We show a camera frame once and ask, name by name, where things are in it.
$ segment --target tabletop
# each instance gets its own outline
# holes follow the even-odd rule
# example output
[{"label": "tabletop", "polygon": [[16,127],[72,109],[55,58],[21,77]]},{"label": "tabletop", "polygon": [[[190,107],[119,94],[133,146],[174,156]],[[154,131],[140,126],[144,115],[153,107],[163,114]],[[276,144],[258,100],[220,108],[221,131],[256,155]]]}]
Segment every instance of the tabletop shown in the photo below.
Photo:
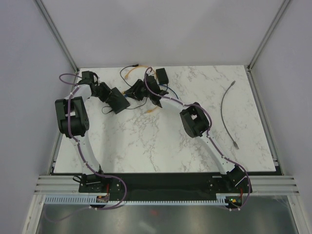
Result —
[{"label": "tabletop", "polygon": [[[168,66],[169,87],[184,103],[198,102],[212,117],[212,134],[230,159],[249,172],[275,171],[272,155],[261,124],[255,100],[243,66]],[[123,76],[130,70],[125,69]],[[129,74],[127,82],[143,79],[144,67]],[[121,68],[88,68],[101,82],[121,92],[129,87],[119,76]],[[221,120],[223,116],[239,149],[233,146]],[[144,104],[127,98],[135,108]],[[110,108],[92,97],[85,102],[90,121],[89,138],[95,157],[105,173],[218,172],[214,160],[184,131],[179,112],[146,104],[117,115],[104,114]],[[81,173],[81,164],[72,143],[63,137],[55,173]]]}]

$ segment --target reflective floor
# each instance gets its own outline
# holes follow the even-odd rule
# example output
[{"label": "reflective floor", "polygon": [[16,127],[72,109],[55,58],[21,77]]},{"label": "reflective floor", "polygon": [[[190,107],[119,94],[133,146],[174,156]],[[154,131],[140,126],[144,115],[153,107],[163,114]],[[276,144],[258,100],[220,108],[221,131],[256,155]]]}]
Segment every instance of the reflective floor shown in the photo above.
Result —
[{"label": "reflective floor", "polygon": [[[83,206],[46,205],[51,219]],[[83,210],[54,224],[41,217],[38,234],[296,234],[286,197],[251,197],[240,212],[212,206],[123,206]]]}]

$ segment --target blue cable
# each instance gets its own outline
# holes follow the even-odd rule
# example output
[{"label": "blue cable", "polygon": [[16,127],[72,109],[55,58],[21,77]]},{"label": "blue cable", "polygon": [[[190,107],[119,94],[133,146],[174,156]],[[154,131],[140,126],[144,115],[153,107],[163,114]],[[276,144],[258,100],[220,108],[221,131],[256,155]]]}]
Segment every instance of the blue cable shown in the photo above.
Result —
[{"label": "blue cable", "polygon": [[170,89],[170,90],[175,94],[176,98],[179,99],[179,97],[177,96],[177,94],[175,93],[175,91],[173,91],[173,90],[172,90],[171,88],[169,88],[168,86],[162,85],[162,84],[159,84],[159,86],[163,86],[163,87],[166,87],[166,88]]}]

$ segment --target marble tabletop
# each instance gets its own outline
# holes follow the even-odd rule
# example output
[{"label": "marble tabletop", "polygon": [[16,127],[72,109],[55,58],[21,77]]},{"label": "marble tabletop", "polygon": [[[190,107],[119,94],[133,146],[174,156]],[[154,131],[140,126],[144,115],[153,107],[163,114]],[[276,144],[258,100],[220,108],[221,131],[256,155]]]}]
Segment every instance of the marble tabletop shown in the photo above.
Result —
[{"label": "marble tabletop", "polygon": [[[211,115],[211,132],[228,153],[248,171],[275,171],[273,159],[260,121],[257,107],[243,66],[173,66],[165,67],[169,87],[184,103],[199,102]],[[129,87],[119,76],[121,68],[90,68],[100,81],[124,91]],[[145,68],[135,69],[128,78],[130,84],[143,79]],[[233,146],[222,124],[220,104],[232,81],[235,85],[224,98],[225,123],[239,145]],[[129,108],[144,101],[128,98]],[[217,172],[209,154],[184,131],[179,113],[156,108],[148,100],[135,110],[104,115],[102,103],[92,97],[85,102],[90,120],[89,138],[94,154],[106,173],[151,172]],[[63,137],[56,161],[55,173],[81,173],[78,155]]]}]

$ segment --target white wall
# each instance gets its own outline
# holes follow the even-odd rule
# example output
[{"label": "white wall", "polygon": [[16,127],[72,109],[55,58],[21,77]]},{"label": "white wall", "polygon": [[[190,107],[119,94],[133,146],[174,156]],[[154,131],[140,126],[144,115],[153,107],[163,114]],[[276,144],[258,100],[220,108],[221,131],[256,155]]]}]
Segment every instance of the white wall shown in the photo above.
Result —
[{"label": "white wall", "polygon": [[32,0],[0,1],[0,233],[21,233],[57,129],[54,101],[72,72]]},{"label": "white wall", "polygon": [[292,1],[253,74],[286,173],[312,218],[312,1]]},{"label": "white wall", "polygon": [[43,0],[79,67],[245,65],[282,0]]}]

